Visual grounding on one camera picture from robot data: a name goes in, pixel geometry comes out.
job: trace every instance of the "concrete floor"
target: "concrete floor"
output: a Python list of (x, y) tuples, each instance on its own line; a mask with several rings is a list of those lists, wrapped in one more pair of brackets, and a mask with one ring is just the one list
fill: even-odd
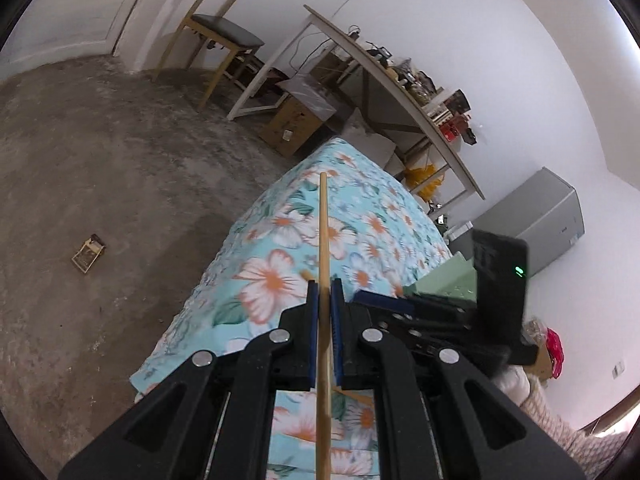
[[(108, 57), (0, 86), (0, 407), (49, 477), (131, 404), (128, 382), (238, 218), (293, 162), (194, 111), (199, 75), (160, 84)], [(98, 234), (87, 275), (70, 261)]]

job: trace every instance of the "silver screw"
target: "silver screw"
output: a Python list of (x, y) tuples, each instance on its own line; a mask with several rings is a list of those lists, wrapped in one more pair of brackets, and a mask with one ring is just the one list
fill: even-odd
[(193, 355), (193, 357), (191, 358), (191, 362), (198, 368), (209, 366), (213, 362), (213, 355), (211, 354), (211, 352), (208, 352), (206, 350), (200, 350)]
[(362, 331), (362, 338), (364, 341), (377, 343), (378, 341), (382, 341), (382, 332), (377, 328), (366, 328)]
[(453, 365), (460, 360), (460, 354), (456, 352), (453, 348), (443, 348), (440, 350), (438, 357), (443, 363), (448, 365)]
[(291, 337), (291, 334), (283, 328), (276, 328), (269, 332), (269, 339), (274, 343), (286, 343), (289, 340), (289, 337)]

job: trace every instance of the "wall socket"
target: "wall socket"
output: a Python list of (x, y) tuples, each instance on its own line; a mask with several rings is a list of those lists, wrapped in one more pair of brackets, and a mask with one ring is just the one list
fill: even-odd
[(617, 379), (620, 375), (622, 375), (622, 372), (625, 371), (625, 362), (624, 361), (618, 361), (617, 364), (613, 367), (613, 378)]

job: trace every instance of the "table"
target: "table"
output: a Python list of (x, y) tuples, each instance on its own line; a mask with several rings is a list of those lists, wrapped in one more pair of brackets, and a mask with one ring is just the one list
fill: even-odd
[(301, 25), (296, 31), (289, 36), (273, 53), (260, 71), (255, 75), (254, 80), (251, 81), (249, 86), (244, 90), (242, 95), (238, 98), (238, 101), (231, 108), (231, 111), (226, 116), (230, 121), (236, 117), (260, 113), (267, 110), (276, 109), (281, 104), (279, 100), (274, 105), (259, 106), (251, 108), (243, 108), (244, 104), (249, 98), (257, 91), (267, 77), (267, 74), (278, 58), (291, 46), (298, 38), (300, 38), (306, 29), (314, 25), (321, 32), (324, 32), (335, 44), (345, 50), (353, 59), (359, 63), (364, 70), (366, 77), (372, 76), (389, 92), (389, 94), (404, 108), (405, 111), (415, 121), (416, 128), (423, 132), (426, 136), (427, 143), (433, 146), (445, 161), (444, 165), (438, 169), (429, 178), (422, 181), (418, 186), (415, 186), (410, 190), (412, 194), (419, 192), (423, 187), (428, 186), (433, 180), (441, 177), (448, 170), (453, 171), (459, 181), (462, 183), (464, 189), (458, 193), (455, 197), (443, 204), (441, 208), (430, 213), (432, 219), (439, 215), (444, 214), (453, 206), (459, 204), (466, 198), (478, 194), (480, 198), (484, 200), (484, 194), (478, 183), (475, 181), (471, 172), (465, 166), (464, 162), (460, 159), (460, 156), (452, 149), (449, 143), (444, 139), (438, 127), (431, 121), (428, 115), (420, 107), (420, 105), (414, 100), (414, 98), (396, 81), (391, 79), (389, 74), (385, 71), (384, 67), (379, 62), (374, 60), (359, 44), (352, 40), (347, 34), (345, 34), (340, 28), (334, 25), (331, 21), (324, 16), (315, 12), (311, 7), (305, 5), (305, 9), (308, 10), (309, 15), (303, 20)]

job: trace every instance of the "black cushion seat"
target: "black cushion seat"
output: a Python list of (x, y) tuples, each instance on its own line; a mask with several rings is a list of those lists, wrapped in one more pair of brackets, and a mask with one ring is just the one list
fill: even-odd
[(258, 48), (264, 45), (264, 41), (254, 36), (248, 30), (236, 25), (234, 22), (230, 22), (226, 18), (221, 16), (209, 16), (208, 14), (194, 14), (191, 19), (212, 30), (216, 34), (219, 34), (223, 38), (235, 43), (242, 48)]

